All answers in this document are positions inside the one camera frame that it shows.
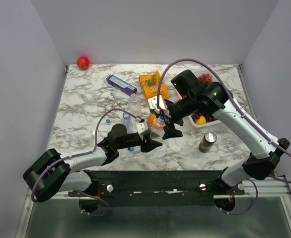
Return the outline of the clear small plastic bottle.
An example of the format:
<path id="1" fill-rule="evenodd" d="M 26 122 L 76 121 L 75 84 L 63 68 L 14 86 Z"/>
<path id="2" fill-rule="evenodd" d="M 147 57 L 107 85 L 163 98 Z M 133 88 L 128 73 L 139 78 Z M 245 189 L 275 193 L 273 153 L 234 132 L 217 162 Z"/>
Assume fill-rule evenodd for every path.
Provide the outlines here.
<path id="1" fill-rule="evenodd" d="M 157 141 L 162 140 L 162 137 L 164 135 L 163 130 L 164 127 L 165 121 L 161 121 L 158 117 L 157 120 L 151 126 L 150 138 Z"/>

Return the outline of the blue tinted plastic bottle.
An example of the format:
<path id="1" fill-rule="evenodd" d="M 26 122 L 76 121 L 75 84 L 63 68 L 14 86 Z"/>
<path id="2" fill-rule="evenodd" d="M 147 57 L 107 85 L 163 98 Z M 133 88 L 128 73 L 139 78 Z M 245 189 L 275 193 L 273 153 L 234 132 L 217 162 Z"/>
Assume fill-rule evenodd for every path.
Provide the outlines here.
<path id="1" fill-rule="evenodd" d="M 127 134 L 133 133 L 133 121 L 128 113 L 123 113 L 121 123 L 126 127 Z"/>

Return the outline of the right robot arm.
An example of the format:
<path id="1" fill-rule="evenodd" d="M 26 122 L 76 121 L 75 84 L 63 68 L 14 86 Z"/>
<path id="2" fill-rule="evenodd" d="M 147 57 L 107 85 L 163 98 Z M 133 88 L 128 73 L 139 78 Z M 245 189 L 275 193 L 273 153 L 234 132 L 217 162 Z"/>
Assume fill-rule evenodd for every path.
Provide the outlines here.
<path id="1" fill-rule="evenodd" d="M 215 182 L 218 193 L 227 194 L 246 179 L 264 180 L 276 168 L 290 142 L 276 138 L 261 126 L 255 129 L 256 121 L 219 82 L 206 85 L 192 71 L 185 70 L 171 83 L 182 96 L 178 102 L 167 104 L 171 122 L 180 122 L 195 111 L 207 112 L 233 131 L 250 150 L 247 159 L 223 170 Z"/>

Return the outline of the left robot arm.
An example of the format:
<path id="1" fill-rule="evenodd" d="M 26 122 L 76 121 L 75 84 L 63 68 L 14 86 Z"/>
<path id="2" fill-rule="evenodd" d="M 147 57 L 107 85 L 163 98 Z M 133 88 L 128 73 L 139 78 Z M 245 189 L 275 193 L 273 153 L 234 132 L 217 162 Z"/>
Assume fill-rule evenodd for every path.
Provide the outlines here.
<path id="1" fill-rule="evenodd" d="M 96 149 L 68 153 L 64 157 L 56 149 L 45 151 L 22 176 L 31 190 L 32 201 L 44 202 L 53 197 L 72 173 L 112 163 L 119 157 L 120 149 L 139 146 L 143 153 L 147 153 L 162 146 L 161 142 L 151 139 L 147 122 L 138 123 L 137 130 L 128 133 L 125 125 L 118 123 L 112 126 Z"/>

